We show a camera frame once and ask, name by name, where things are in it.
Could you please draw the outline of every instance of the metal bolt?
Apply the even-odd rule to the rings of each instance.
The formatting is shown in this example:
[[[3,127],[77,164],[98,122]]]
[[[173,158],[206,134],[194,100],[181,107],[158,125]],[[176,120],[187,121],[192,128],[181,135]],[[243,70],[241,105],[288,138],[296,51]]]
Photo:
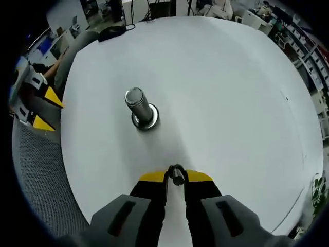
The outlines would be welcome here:
[[[179,164],[171,165],[169,167],[169,177],[172,178],[173,183],[177,186],[182,185],[185,182],[184,176],[178,167],[182,168]]]
[[[128,90],[124,97],[125,103],[132,113],[133,124],[140,130],[149,130],[159,119],[158,109],[148,103],[144,92],[138,87]]]

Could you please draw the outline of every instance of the gray carpet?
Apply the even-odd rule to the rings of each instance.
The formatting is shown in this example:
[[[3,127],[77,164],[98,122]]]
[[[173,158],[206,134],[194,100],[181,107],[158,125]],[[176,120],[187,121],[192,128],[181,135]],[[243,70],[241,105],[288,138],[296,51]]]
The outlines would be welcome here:
[[[56,237],[89,226],[72,194],[60,144],[35,135],[16,119],[13,160],[31,207]]]

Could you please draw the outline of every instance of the shelf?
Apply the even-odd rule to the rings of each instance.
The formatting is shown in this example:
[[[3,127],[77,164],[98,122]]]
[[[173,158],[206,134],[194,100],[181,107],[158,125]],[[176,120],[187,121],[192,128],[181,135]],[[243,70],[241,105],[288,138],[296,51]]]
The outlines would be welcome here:
[[[328,106],[322,91],[316,92],[311,95],[312,102],[318,114],[319,120],[327,118]]]
[[[288,25],[285,25],[285,28],[286,30],[288,30],[288,35],[293,39],[294,43],[298,46],[298,48],[302,50],[304,55],[308,54],[313,49],[314,46],[311,47],[307,43],[306,38],[298,31],[296,31],[296,28]]]
[[[308,53],[305,57],[303,57],[303,60],[306,61],[306,60],[311,56],[312,52],[313,52],[316,48],[317,48],[317,46],[314,46],[314,47],[309,51],[309,53]]]
[[[326,59],[323,57],[319,48],[317,48],[314,53],[317,55],[316,58],[318,59],[317,65],[319,67],[319,71],[325,81],[326,85],[329,87],[329,65]]]
[[[318,66],[319,61],[320,61],[320,57],[316,54],[316,52],[314,51],[313,54],[311,55],[312,61],[314,63],[314,68],[317,71],[318,76],[321,79],[322,85],[325,87],[326,89],[326,94],[328,93],[328,79],[329,79],[329,75],[327,73],[327,71],[325,71],[326,68],[324,68],[323,70],[321,70]]]
[[[312,47],[314,47],[316,45],[316,43],[310,39],[310,37],[307,35],[307,33],[300,27],[298,26],[296,23],[292,23],[293,25],[293,28],[301,35],[304,37],[305,41],[306,41],[306,44],[305,46],[309,46],[310,49]]]
[[[300,57],[303,57],[306,54],[308,54],[309,51],[307,50],[307,48],[292,33],[289,33],[288,35],[293,40],[293,42],[290,45],[292,46],[294,51],[297,52],[298,55],[300,55],[299,53],[300,51],[302,52],[302,56]]]
[[[299,59],[296,59],[294,62],[293,62],[293,65],[298,68],[300,65],[302,65],[301,61]]]
[[[300,63],[299,61],[299,55],[297,54],[297,52],[294,50],[293,46],[291,45],[291,43],[293,43],[292,39],[290,39],[291,41],[283,41],[281,44],[284,44],[284,46],[279,45],[280,42],[278,42],[278,46],[283,50],[283,52],[286,54],[286,56],[290,59],[290,61],[296,66],[297,63]]]
[[[321,78],[319,77],[318,72],[317,72],[315,66],[311,62],[312,60],[308,60],[308,61],[304,62],[300,58],[300,61],[302,62],[302,64],[306,68],[306,71],[307,71],[308,75],[311,77],[311,79],[312,79],[312,81],[313,81],[316,89],[318,91],[322,90],[324,86],[322,84]]]
[[[329,147],[329,138],[324,138],[323,139],[323,148]]]
[[[321,127],[321,133],[322,133],[322,139],[326,140],[329,138],[329,119],[320,119],[320,127]]]

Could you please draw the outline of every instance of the desk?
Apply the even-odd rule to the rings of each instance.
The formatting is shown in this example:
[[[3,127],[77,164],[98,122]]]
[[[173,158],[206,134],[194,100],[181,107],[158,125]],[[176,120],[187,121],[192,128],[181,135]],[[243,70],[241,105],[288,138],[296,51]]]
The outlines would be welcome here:
[[[156,0],[149,0],[149,3],[155,3]],[[132,0],[123,0],[122,8],[124,11],[126,24],[131,24],[131,4]],[[134,20],[133,23],[138,23],[145,18],[148,12],[148,2],[146,0],[134,0]],[[188,1],[177,1],[176,2],[176,16],[186,16],[188,11],[189,3]],[[191,9],[196,13],[196,1],[192,1]]]
[[[61,53],[70,46],[74,38],[69,29],[65,30],[53,42],[49,50],[39,59],[37,63],[42,63],[46,66],[52,66],[58,59]]]
[[[124,94],[135,86],[159,109],[154,131],[131,122]],[[63,161],[88,222],[142,174],[180,163],[287,234],[322,172],[302,78],[272,40],[235,22],[170,17],[95,41],[76,55],[63,103]],[[159,246],[191,245],[183,188],[170,183]]]
[[[252,13],[249,10],[245,11],[242,18],[242,24],[252,27],[256,30],[259,30],[265,33],[266,35],[268,35],[273,28],[272,24],[267,23],[258,15]]]

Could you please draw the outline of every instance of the cable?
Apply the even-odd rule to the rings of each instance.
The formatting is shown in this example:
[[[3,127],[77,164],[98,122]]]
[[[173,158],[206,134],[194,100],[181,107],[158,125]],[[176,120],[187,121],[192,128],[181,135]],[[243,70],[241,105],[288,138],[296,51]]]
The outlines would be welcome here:
[[[133,27],[130,28],[130,29],[127,29],[127,31],[131,31],[131,30],[136,28],[136,25],[134,23],[127,25],[126,28],[129,27],[129,26],[133,26]]]
[[[210,12],[211,8],[212,8],[212,5],[210,6],[210,8],[208,9],[208,12],[204,16],[207,16],[207,14]]]
[[[186,1],[187,1],[187,4],[188,4],[187,11],[189,11],[189,5],[190,5],[190,3],[189,3],[189,0],[186,0]],[[192,10],[192,14],[193,14],[193,16],[195,16],[194,11],[192,9],[192,6],[191,6],[190,10]]]
[[[224,4],[223,4],[223,7],[222,7],[222,11],[224,11],[224,12],[226,12],[224,9],[225,9],[225,5],[226,5],[226,0],[225,0],[225,2],[224,2]]]
[[[148,18],[149,18],[149,15],[151,14],[151,6],[150,6],[150,2],[149,2],[149,0],[146,0],[146,2],[148,2],[148,11],[147,11],[147,13],[146,13],[146,15],[145,15],[145,17],[144,17],[143,20],[148,19]]]
[[[133,4],[133,1],[134,0],[132,0],[131,7],[130,7],[130,14],[131,14],[132,23],[134,23],[134,4]]]

